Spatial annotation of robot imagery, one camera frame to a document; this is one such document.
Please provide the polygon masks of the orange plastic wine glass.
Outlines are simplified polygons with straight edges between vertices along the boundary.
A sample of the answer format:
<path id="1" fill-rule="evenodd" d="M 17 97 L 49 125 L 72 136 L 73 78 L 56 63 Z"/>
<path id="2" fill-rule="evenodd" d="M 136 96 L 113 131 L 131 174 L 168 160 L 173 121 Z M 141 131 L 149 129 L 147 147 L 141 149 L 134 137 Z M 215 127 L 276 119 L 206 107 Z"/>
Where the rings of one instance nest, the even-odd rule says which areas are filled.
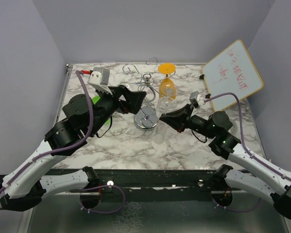
<path id="1" fill-rule="evenodd" d="M 172 63 L 161 64 L 158 67 L 158 71 L 165 76 L 159 86 L 159 97 L 168 97 L 170 100 L 175 100 L 177 89 L 174 82 L 170 79 L 170 75 L 174 74 L 176 71 L 175 65 Z"/>

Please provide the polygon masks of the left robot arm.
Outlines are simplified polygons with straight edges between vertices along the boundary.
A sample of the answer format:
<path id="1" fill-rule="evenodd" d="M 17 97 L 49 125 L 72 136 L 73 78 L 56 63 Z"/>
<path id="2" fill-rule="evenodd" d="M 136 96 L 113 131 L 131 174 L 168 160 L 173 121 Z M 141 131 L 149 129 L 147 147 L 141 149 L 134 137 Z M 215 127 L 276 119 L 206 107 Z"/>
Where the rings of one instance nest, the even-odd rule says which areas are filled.
<path id="1" fill-rule="evenodd" d="M 50 195 L 99 188 L 99 178 L 88 166 L 63 175 L 47 173 L 85 146 L 87 138 L 96 136 L 115 112 L 137 114 L 146 97 L 145 91 L 130 91 L 124 85 L 111 86 L 109 90 L 98 91 L 100 99 L 96 103 L 86 88 L 83 94 L 74 96 L 63 107 L 66 117 L 46 133 L 36 151 L 13 172 L 0 175 L 0 210 L 23 212 Z"/>

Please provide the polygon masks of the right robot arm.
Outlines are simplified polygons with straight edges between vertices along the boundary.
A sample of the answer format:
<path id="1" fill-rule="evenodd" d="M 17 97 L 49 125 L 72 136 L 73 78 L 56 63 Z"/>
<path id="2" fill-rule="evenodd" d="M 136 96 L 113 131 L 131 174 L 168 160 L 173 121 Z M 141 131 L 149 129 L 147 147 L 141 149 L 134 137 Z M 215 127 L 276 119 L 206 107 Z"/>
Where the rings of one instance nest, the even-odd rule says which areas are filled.
<path id="1" fill-rule="evenodd" d="M 291 172 L 278 167 L 248 149 L 243 140 L 233 136 L 232 126 L 224 111 L 214 112 L 208 119 L 193 115 L 192 105 L 162 114 L 160 121 L 181 133 L 185 129 L 197 132 L 211 139 L 211 151 L 225 160 L 246 169 L 249 174 L 229 168 L 213 177 L 213 184 L 219 190 L 226 187 L 249 192 L 273 205 L 282 216 L 291 220 Z"/>

